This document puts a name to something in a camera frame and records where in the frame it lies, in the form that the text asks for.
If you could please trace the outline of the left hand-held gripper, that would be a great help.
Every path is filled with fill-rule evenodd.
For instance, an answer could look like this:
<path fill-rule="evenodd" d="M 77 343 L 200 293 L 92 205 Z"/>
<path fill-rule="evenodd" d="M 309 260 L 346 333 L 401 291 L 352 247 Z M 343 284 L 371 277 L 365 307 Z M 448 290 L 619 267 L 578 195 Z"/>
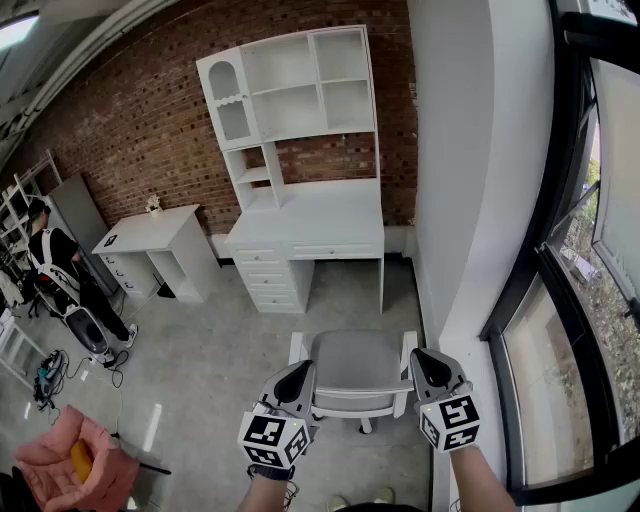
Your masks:
<path fill-rule="evenodd" d="M 237 443 L 259 466 L 290 470 L 303 456 L 318 430 L 311 406 L 316 389 L 316 364 L 309 359 L 271 376 L 253 408 L 243 415 Z"/>

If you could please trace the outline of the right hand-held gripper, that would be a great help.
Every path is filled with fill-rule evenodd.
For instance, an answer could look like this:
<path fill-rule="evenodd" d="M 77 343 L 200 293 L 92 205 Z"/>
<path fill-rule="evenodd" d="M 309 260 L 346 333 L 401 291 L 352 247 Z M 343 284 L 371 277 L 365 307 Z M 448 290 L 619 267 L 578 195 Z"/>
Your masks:
<path fill-rule="evenodd" d="M 419 400 L 419 429 L 438 453 L 472 445 L 480 429 L 473 386 L 460 363 L 434 349 L 415 348 L 410 368 Z"/>

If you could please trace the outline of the person's left forearm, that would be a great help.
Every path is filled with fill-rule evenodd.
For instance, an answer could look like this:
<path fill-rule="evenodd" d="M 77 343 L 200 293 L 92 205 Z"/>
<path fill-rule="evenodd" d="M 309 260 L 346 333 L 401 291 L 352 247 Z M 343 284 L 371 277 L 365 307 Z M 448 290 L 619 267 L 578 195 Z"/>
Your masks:
<path fill-rule="evenodd" d="M 283 512 L 288 482 L 255 476 L 237 512 Z"/>

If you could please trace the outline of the person's right forearm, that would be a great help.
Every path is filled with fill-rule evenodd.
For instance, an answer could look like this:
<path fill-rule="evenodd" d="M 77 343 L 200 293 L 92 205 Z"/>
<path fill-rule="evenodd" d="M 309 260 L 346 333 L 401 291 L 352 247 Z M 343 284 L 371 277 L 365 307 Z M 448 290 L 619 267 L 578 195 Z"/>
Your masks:
<path fill-rule="evenodd" d="M 475 445 L 449 453 L 461 512 L 516 512 L 516 505 Z"/>

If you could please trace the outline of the black wristwatch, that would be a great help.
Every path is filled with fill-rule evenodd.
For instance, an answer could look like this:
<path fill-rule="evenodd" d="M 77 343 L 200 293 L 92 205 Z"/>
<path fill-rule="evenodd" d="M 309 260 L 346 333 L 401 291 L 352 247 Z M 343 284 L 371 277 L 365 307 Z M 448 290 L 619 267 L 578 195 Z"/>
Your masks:
<path fill-rule="evenodd" d="M 251 464 L 247 468 L 247 474 L 253 479 L 255 476 L 262 476 L 272 481 L 290 481 L 295 474 L 295 467 L 289 469 L 276 468 L 258 464 Z"/>

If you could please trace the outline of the person's black shorts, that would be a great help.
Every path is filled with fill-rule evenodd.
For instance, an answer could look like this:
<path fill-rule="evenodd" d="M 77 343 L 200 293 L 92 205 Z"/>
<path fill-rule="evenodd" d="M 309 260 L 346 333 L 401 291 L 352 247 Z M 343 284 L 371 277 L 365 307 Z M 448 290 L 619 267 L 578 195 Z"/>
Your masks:
<path fill-rule="evenodd" d="M 406 504 L 391 503 L 359 503 L 342 508 L 337 512 L 423 512 L 420 509 Z"/>

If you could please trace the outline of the white desk with drawers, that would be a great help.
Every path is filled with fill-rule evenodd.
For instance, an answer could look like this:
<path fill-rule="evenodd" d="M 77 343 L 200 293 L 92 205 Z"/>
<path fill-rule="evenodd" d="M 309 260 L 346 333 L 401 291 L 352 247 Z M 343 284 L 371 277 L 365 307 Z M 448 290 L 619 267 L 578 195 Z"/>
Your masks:
<path fill-rule="evenodd" d="M 384 242 L 377 178 L 287 185 L 283 206 L 243 212 L 225 239 L 256 309 L 300 314 L 318 260 L 377 261 L 383 307 Z"/>

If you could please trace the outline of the small white desk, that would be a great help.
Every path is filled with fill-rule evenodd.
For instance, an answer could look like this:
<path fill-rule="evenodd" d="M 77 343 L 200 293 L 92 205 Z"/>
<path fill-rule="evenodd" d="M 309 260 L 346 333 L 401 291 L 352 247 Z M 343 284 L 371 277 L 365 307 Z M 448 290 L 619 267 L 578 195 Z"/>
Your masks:
<path fill-rule="evenodd" d="M 216 290 L 220 265 L 196 217 L 196 205 L 121 219 L 94 247 L 123 291 L 133 300 L 155 294 L 155 273 L 176 299 L 203 303 Z M 111 235 L 115 242 L 105 247 Z"/>

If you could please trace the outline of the white grey pod device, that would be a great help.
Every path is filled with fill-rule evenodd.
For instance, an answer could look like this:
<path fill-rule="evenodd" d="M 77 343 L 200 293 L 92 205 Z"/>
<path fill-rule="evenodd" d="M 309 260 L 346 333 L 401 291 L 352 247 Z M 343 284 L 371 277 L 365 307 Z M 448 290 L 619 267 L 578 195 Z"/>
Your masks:
<path fill-rule="evenodd" d="M 68 306 L 63 320 L 89 356 L 109 368 L 115 363 L 115 353 L 107 342 L 101 322 L 82 306 Z"/>

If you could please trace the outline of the yellow cushion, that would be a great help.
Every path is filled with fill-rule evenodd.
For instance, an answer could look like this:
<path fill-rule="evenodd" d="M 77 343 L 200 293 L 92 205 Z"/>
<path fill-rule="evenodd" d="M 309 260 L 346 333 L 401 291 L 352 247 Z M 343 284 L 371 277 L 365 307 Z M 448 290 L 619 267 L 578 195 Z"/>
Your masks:
<path fill-rule="evenodd" d="M 71 447 L 70 455 L 74 471 L 78 479 L 84 483 L 92 471 L 93 459 L 82 439 L 74 443 Z"/>

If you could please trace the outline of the grey metal cabinet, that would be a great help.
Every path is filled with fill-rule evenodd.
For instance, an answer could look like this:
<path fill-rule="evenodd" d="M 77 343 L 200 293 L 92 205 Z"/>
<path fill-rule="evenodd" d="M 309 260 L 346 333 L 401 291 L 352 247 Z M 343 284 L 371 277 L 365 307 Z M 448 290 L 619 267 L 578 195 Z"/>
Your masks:
<path fill-rule="evenodd" d="M 58 185 L 44 198 L 51 209 L 49 226 L 62 229 L 79 244 L 82 265 L 107 297 L 120 288 L 98 255 L 92 250 L 108 233 L 108 228 L 88 191 L 81 174 Z"/>

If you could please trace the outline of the white hutch shelf unit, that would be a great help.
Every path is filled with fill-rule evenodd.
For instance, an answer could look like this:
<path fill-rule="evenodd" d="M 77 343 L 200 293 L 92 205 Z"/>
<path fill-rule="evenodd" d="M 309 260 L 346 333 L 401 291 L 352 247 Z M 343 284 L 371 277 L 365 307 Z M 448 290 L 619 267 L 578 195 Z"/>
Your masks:
<path fill-rule="evenodd" d="M 281 141 L 377 134 L 367 28 L 321 28 L 251 42 L 196 62 L 242 211 L 281 208 Z"/>

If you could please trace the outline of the white table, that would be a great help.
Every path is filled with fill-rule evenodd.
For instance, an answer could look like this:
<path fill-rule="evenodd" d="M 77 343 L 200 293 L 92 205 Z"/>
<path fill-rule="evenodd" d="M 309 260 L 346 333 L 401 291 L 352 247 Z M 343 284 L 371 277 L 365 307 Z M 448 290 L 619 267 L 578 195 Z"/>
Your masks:
<path fill-rule="evenodd" d="M 14 316 L 9 309 L 5 309 L 0 314 L 0 366 L 32 391 L 34 388 L 33 380 L 27 379 L 27 371 L 16 364 L 16 357 L 24 344 L 38 353 L 42 359 L 45 359 L 47 354 L 22 329 L 16 319 L 17 316 Z"/>

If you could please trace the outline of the black window frame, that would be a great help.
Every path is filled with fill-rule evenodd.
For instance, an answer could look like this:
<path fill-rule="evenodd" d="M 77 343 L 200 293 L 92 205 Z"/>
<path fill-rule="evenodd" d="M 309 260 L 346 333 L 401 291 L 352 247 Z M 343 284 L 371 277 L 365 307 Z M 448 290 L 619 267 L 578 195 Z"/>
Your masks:
<path fill-rule="evenodd" d="M 640 0 L 547 0 L 551 134 L 480 338 L 521 512 L 640 512 Z"/>

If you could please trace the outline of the white shelf frame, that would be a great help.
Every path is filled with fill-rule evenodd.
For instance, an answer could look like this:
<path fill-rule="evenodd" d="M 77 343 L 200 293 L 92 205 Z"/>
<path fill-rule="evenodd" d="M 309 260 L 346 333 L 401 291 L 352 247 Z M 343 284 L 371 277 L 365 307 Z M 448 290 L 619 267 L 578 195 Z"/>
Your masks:
<path fill-rule="evenodd" d="M 4 188 L 0 187 L 0 276 L 4 274 L 19 291 L 19 297 L 8 297 L 0 290 L 11 309 L 32 302 L 38 290 L 31 276 L 28 241 L 31 236 L 29 205 L 35 200 L 51 205 L 48 191 L 62 183 L 51 150 L 35 165 L 22 173 L 15 173 Z"/>

